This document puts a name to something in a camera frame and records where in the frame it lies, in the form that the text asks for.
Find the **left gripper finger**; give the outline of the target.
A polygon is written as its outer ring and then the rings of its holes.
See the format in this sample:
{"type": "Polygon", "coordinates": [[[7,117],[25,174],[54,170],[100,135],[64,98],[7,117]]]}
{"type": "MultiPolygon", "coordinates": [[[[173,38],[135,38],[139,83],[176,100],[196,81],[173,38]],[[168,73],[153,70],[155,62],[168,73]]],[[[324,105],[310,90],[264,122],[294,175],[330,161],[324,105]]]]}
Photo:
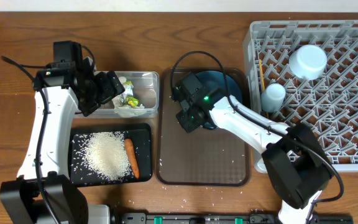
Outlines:
{"type": "Polygon", "coordinates": [[[96,84],[98,85],[99,103],[101,105],[104,105],[112,99],[112,86],[111,86],[110,79],[108,78],[107,73],[99,72],[96,74],[94,80],[95,80],[96,84]]]}
{"type": "Polygon", "coordinates": [[[119,81],[116,73],[114,71],[109,71],[107,74],[107,84],[106,84],[106,101],[112,100],[116,96],[124,93],[125,88],[123,84],[119,81]]]}

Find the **green and silver wrapper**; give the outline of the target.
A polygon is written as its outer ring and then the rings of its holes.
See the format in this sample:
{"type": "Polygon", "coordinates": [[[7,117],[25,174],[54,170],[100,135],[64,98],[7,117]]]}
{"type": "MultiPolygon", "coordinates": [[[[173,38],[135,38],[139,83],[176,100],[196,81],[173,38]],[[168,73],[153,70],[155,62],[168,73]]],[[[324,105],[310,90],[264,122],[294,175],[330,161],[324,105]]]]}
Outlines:
{"type": "Polygon", "coordinates": [[[139,105],[139,100],[134,97],[133,93],[133,84],[131,81],[126,81],[123,83],[124,92],[119,96],[119,102],[121,105],[128,105],[132,108],[135,108],[139,105]]]}

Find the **white paper napkin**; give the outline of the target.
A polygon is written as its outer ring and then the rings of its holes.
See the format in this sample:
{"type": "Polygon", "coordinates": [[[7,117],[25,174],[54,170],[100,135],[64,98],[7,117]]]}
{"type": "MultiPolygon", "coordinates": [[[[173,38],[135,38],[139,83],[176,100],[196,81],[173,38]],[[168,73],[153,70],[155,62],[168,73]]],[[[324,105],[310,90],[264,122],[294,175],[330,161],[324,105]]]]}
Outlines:
{"type": "MultiPolygon", "coordinates": [[[[128,80],[126,77],[119,77],[119,81],[123,84],[126,81],[130,81],[128,80]]],[[[112,99],[112,103],[114,105],[114,109],[117,110],[117,114],[122,117],[122,118],[133,118],[136,116],[140,116],[145,114],[145,106],[143,104],[141,104],[139,102],[139,105],[136,106],[135,108],[132,108],[128,105],[121,105],[121,103],[119,102],[119,96],[116,96],[115,98],[112,99]]]]}

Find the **dark blue plate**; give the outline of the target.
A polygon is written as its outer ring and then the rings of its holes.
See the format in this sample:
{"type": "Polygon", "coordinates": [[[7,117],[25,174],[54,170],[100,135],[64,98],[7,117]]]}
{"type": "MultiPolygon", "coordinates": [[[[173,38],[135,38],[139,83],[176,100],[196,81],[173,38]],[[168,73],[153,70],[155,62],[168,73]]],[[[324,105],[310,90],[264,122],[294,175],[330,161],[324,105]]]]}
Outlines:
{"type": "Polygon", "coordinates": [[[214,105],[227,95],[234,96],[242,103],[242,92],[239,85],[230,76],[223,74],[222,72],[207,70],[198,72],[196,76],[200,79],[203,85],[209,88],[209,101],[210,110],[207,112],[209,116],[208,122],[200,126],[205,129],[216,129],[217,125],[211,118],[210,111],[214,108],[214,105]]]}

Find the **orange carrot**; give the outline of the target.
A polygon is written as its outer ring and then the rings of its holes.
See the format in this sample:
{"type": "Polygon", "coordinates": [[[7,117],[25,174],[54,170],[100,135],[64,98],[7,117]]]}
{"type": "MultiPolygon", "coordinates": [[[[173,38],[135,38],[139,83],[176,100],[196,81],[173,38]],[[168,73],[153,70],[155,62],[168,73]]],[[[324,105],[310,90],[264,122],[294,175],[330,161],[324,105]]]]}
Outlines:
{"type": "Polygon", "coordinates": [[[134,173],[134,177],[138,179],[140,177],[139,166],[137,164],[137,159],[135,156],[134,145],[131,139],[124,140],[124,147],[127,153],[128,161],[131,165],[131,169],[134,173]]]}

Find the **white rice pile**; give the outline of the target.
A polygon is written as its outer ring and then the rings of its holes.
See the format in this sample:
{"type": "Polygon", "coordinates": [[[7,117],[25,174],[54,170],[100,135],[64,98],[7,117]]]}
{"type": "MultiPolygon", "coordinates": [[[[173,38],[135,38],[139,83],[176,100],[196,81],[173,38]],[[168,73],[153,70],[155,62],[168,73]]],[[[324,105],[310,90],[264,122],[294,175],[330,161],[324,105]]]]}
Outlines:
{"type": "Polygon", "coordinates": [[[124,133],[99,132],[76,134],[72,140],[71,179],[90,182],[114,182],[131,175],[124,148],[124,133]]]}

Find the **wooden chopstick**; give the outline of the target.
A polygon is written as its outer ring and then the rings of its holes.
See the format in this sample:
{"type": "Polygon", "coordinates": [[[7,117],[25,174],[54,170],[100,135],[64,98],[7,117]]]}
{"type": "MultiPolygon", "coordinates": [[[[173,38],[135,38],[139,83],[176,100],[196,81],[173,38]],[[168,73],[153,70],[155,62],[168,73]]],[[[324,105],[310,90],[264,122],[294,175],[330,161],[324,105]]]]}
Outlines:
{"type": "Polygon", "coordinates": [[[259,59],[259,73],[260,73],[260,83],[261,83],[261,91],[262,93],[265,91],[265,83],[264,83],[264,72],[263,65],[261,59],[259,59]]]}

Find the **light blue cup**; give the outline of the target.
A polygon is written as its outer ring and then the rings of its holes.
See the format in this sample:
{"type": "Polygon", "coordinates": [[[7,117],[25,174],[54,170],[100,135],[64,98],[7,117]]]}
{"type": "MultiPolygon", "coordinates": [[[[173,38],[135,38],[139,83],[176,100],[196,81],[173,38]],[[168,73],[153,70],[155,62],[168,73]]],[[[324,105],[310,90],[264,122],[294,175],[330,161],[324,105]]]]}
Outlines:
{"type": "Polygon", "coordinates": [[[260,96],[261,109],[268,113],[278,111],[285,99],[284,86],[278,83],[270,84],[260,96]]]}

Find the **light blue bowl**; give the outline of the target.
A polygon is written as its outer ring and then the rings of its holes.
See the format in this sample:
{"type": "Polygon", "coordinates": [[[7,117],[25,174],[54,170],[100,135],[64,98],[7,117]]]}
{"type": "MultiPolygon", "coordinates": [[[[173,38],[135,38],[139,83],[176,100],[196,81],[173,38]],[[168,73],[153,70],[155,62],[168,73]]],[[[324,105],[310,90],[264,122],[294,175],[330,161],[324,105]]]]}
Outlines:
{"type": "Polygon", "coordinates": [[[324,73],[327,62],[323,49],[316,45],[304,45],[291,54],[288,65],[296,77],[315,80],[324,73]]]}

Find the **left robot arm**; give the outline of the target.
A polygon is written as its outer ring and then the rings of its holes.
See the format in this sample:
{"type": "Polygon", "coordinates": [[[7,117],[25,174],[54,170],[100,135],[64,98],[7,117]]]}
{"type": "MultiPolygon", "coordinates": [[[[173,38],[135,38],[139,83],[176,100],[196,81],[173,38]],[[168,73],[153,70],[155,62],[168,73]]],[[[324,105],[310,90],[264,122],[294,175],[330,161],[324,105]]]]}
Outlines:
{"type": "Polygon", "coordinates": [[[13,223],[110,223],[107,205],[90,205],[70,181],[70,131],[76,113],[89,116],[124,93],[113,71],[96,72],[94,55],[71,40],[54,42],[53,62],[31,75],[35,119],[15,180],[3,182],[0,200],[13,223]]]}

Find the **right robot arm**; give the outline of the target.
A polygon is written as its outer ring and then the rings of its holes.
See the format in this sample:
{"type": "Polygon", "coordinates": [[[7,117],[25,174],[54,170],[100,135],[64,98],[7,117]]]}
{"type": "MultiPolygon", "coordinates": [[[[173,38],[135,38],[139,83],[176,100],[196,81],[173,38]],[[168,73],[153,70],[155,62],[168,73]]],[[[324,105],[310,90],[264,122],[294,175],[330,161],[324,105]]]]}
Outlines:
{"type": "Polygon", "coordinates": [[[227,77],[202,80],[188,73],[172,86],[176,115],[190,133],[207,123],[229,131],[252,146],[282,200],[281,223],[308,223],[319,196],[337,173],[313,132],[304,124],[289,127],[248,109],[229,93],[227,77]]]}

